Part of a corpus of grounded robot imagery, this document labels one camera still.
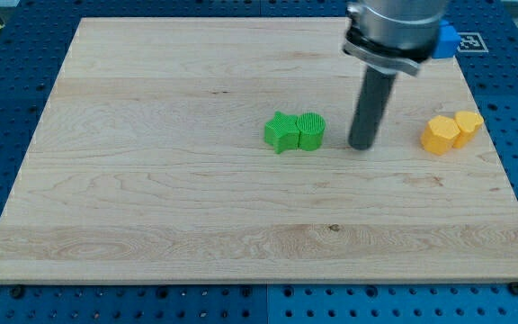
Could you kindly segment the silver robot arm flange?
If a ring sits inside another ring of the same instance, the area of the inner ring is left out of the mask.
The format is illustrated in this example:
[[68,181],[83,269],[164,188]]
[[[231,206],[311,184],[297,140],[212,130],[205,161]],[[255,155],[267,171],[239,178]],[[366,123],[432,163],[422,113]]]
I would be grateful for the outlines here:
[[343,51],[385,74],[416,76],[437,45],[448,0],[358,0],[346,4],[350,19]]

